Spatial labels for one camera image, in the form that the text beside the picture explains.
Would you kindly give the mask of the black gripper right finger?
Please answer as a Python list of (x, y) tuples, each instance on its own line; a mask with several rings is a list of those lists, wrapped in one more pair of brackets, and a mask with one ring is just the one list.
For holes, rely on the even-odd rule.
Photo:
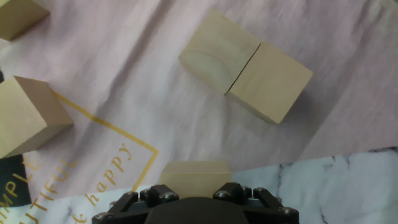
[(237, 182), (228, 182), (212, 198), (238, 205), (248, 223), (299, 224), (299, 212), (283, 206), (281, 199), (273, 196), (264, 187), (252, 189)]

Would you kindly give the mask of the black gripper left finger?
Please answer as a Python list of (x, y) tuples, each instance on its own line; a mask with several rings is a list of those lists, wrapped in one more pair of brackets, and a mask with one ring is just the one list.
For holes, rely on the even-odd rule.
[(92, 224), (145, 224), (151, 210), (179, 199), (166, 185), (153, 185), (140, 192), (128, 191), (107, 212), (92, 218)]

